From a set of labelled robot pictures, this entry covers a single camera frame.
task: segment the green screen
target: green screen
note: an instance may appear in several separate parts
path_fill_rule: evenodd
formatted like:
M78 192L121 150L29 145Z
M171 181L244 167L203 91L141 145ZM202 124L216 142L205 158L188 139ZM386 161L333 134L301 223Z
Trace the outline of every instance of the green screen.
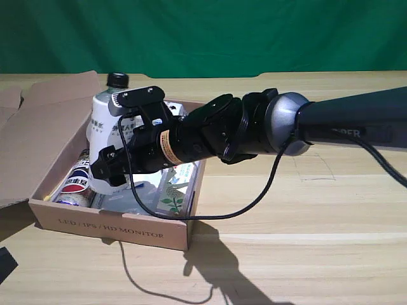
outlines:
M407 70L407 0L0 0L0 72Z

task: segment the white bottle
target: white bottle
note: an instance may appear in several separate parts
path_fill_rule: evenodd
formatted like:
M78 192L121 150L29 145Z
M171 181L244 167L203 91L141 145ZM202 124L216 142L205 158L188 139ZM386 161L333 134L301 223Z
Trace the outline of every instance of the white bottle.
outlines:
M128 75L124 73L109 73L107 77L106 91L100 92L93 97L92 117L86 129L86 137L89 141L90 164L93 164L99 157L99 151L105 147L114 145L115 149L123 147L118 131L119 116L114 117L109 112L109 101L111 95L128 88ZM130 141L133 129L142 125L141 117L127 118L121 122L126 142ZM89 185L96 192L110 195L126 189L128 183L120 186L110 186L104 180L93 178L92 171L89 170Z

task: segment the canned drink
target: canned drink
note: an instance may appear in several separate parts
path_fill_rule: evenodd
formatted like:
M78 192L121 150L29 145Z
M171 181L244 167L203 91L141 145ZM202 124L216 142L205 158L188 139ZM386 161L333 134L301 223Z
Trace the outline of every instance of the canned drink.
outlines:
M55 202L90 207L95 192L89 187L89 149L84 149Z

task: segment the wooden table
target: wooden table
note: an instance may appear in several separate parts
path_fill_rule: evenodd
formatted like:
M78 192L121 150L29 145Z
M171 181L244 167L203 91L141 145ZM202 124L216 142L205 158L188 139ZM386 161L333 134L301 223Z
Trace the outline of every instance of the wooden table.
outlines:
M0 89L54 77L0 75ZM405 86L407 71L130 79L131 87L158 85L168 98L201 102L270 87L319 101ZM407 173L405 152L384 155ZM272 162L210 159L198 214L243 207ZM362 149L320 146L284 157L270 192L247 214L196 223L186 253L43 231L27 206L11 207L0 211L0 246L20 265L0 286L0 304L405 305L406 195Z

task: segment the cardboard box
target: cardboard box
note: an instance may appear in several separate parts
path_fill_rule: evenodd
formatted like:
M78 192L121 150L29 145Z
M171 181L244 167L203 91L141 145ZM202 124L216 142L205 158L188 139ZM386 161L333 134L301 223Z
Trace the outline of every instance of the cardboard box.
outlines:
M34 84L24 101L16 86L0 92L0 208L28 200L43 229L187 250L191 222L42 200L87 147L92 97L100 91L97 74L90 71ZM180 103L188 111L201 105ZM191 215L204 174L205 162L200 164Z

